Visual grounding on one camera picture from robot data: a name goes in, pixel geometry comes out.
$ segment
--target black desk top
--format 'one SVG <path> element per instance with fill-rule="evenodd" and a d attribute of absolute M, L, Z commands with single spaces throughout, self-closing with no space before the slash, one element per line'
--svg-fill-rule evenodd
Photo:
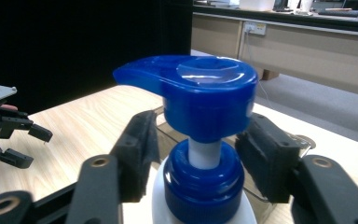
<path fill-rule="evenodd" d="M 290 13 L 247 11 L 221 7 L 194 6 L 195 13 L 211 14 L 230 18 L 272 21 L 292 25 L 310 26 L 324 29 L 335 29 L 349 32 L 358 32 L 358 20 L 355 18 L 337 18 L 318 16 L 299 16 Z"/>

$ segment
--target black backdrop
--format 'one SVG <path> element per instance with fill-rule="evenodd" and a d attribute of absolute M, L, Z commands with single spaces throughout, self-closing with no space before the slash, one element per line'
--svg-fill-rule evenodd
<path fill-rule="evenodd" d="M 188 54 L 191 0 L 0 0 L 0 85 L 37 111 L 114 86 L 112 71 Z"/>

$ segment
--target bottle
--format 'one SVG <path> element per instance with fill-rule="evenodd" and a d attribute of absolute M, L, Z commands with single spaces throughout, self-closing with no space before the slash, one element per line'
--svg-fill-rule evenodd
<path fill-rule="evenodd" d="M 123 65 L 114 78 L 162 96 L 167 122 L 189 136 L 158 169 L 154 223 L 255 223 L 241 161 L 222 138 L 248 125 L 256 71 L 224 57 L 156 56 Z"/>

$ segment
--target power socket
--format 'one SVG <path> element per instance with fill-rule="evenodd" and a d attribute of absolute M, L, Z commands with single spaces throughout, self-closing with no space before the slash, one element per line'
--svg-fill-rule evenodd
<path fill-rule="evenodd" d="M 265 23 L 257 23 L 253 21 L 246 21 L 244 24 L 243 31 L 249 32 L 249 34 L 254 35 L 265 35 L 266 34 L 267 25 Z"/>

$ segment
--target light wood tabletop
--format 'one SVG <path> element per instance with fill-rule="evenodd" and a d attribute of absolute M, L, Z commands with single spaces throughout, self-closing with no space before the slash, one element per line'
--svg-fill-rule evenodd
<path fill-rule="evenodd" d="M 23 170 L 0 162 L 0 193 L 27 190 L 37 201 L 76 182 L 82 162 L 108 153 L 133 115 L 161 105 L 162 99 L 156 94 L 115 86 L 31 115 L 31 120 L 54 135 L 48 143 L 22 131 L 14 132 L 9 140 L 0 139 L 2 149 L 11 147 L 34 158 L 31 167 Z M 254 112 L 266 116 L 289 133 L 314 140 L 317 147 L 309 154 L 337 161 L 358 185 L 357 142 L 261 105 L 255 105 Z M 151 183 L 155 175 L 156 170 L 151 169 L 146 196 L 140 203 L 124 204 L 125 223 L 139 223 L 140 220 L 152 223 Z M 277 205 L 266 223 L 293 223 L 290 205 Z"/>

